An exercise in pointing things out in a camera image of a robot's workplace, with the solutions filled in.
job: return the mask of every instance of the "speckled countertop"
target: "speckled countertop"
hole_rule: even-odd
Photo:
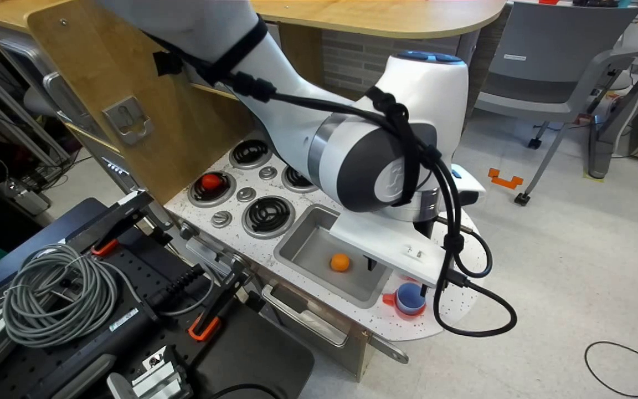
[[[339,212],[342,211],[342,207],[327,197],[321,190],[308,194],[296,194],[295,192],[287,190],[281,180],[281,174],[286,165],[280,161],[278,157],[273,156],[263,166],[274,166],[277,169],[276,177],[271,180],[261,180],[258,175],[260,167],[251,170],[235,169],[228,161],[228,154],[225,154],[225,156],[215,162],[215,164],[208,169],[208,172],[222,170],[233,175],[237,182],[236,192],[243,187],[253,187],[258,192],[256,198],[266,195],[277,195],[286,198],[294,206],[296,211],[295,220],[312,204],[322,204],[326,207],[336,209]],[[411,319],[405,316],[402,316],[402,318],[398,316],[397,311],[395,311],[392,306],[385,305],[381,298],[379,298],[371,308],[358,308],[344,298],[339,297],[339,295],[322,287],[319,283],[315,283],[304,275],[294,271],[289,266],[276,260],[273,255],[274,248],[282,240],[284,235],[268,240],[259,240],[250,237],[245,230],[243,230],[243,225],[241,225],[241,216],[249,203],[239,202],[235,197],[235,193],[223,204],[211,208],[200,208],[188,201],[187,191],[188,188],[182,190],[182,192],[174,196],[165,207],[170,212],[188,220],[220,242],[225,243],[229,248],[245,254],[260,265],[282,276],[301,290],[323,301],[348,318],[362,324],[365,328],[373,331],[373,333],[379,334],[383,338],[388,339],[388,341],[408,341],[432,336],[443,330],[433,316],[434,290],[430,289],[428,291],[427,309],[422,315]],[[221,210],[230,212],[230,214],[233,215],[233,220],[227,227],[216,229],[211,225],[210,219],[215,212]],[[463,215],[463,225],[476,229],[469,216],[464,213]],[[435,224],[434,237],[441,238],[445,233],[445,225]],[[474,265],[475,270],[479,270],[482,265],[485,264],[483,249],[475,239],[469,236],[465,237],[464,251],[461,253],[461,257],[466,265]],[[474,282],[482,283],[481,280],[475,280]],[[393,272],[385,284],[385,288],[383,288],[383,293],[395,292],[402,283],[405,283],[405,280],[398,275],[397,272]],[[447,323],[454,324],[466,315],[475,301],[476,294],[474,291],[464,290],[463,288],[450,285],[443,293],[443,298],[441,298],[440,315],[443,316],[443,320]]]

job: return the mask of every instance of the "chair leg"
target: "chair leg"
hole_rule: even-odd
[[[545,172],[546,167],[548,167],[550,160],[555,155],[555,152],[560,146],[560,142],[563,141],[563,137],[565,136],[565,132],[567,131],[568,129],[566,126],[563,126],[563,128],[560,129],[560,131],[558,132],[558,135],[555,136],[555,140],[553,141],[553,144],[550,146],[550,148],[548,149],[548,152],[545,154],[545,157],[543,158],[543,161],[538,167],[538,170],[536,171],[535,176],[533,176],[533,179],[531,180],[530,184],[528,185],[528,187],[526,187],[526,190],[524,192],[521,192],[519,193],[519,195],[516,196],[516,199],[513,200],[514,202],[521,205],[522,207],[525,207],[526,204],[528,204],[529,200],[531,200],[531,197],[530,197],[531,192],[538,184],[538,180],[540,180],[541,176],[543,175],[543,172]]]
[[[549,121],[544,121],[543,124],[541,124],[541,129],[539,129],[535,138],[531,139],[531,141],[528,142],[529,149],[534,149],[534,150],[540,149],[540,145],[542,144],[542,141],[540,141],[540,138],[543,137],[543,133],[545,133],[545,129],[548,128],[549,123],[550,123]]]

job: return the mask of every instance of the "gray chair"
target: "gray chair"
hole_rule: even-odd
[[[476,108],[521,119],[543,120],[529,147],[540,147],[549,122],[563,122],[526,190],[514,200],[525,206],[562,141],[567,124],[585,111],[592,90],[607,86],[638,55],[638,40],[618,43],[638,8],[549,6],[514,2]]]

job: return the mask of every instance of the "small cup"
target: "small cup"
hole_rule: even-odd
[[[406,315],[417,315],[425,306],[425,298],[420,296],[420,286],[405,283],[395,291],[395,306]]]

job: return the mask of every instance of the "white tile floor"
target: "white tile floor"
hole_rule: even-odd
[[[538,151],[524,145],[532,123],[477,111],[454,161],[487,187],[486,200],[468,208],[495,258],[486,285],[518,311],[504,336],[469,339],[440,334],[400,344],[401,365],[376,353],[360,384],[317,354],[302,397],[618,397],[588,374],[583,350],[592,341],[638,349],[638,160],[612,162],[604,182],[583,178],[586,129],[572,129],[527,207],[517,191],[491,184],[488,169],[529,182],[554,138]],[[52,216],[85,197],[110,204],[121,196],[94,161],[69,172],[49,190]],[[505,316],[479,300],[459,326],[491,328]],[[611,348],[593,350],[593,367],[615,388],[638,392],[638,358]]]

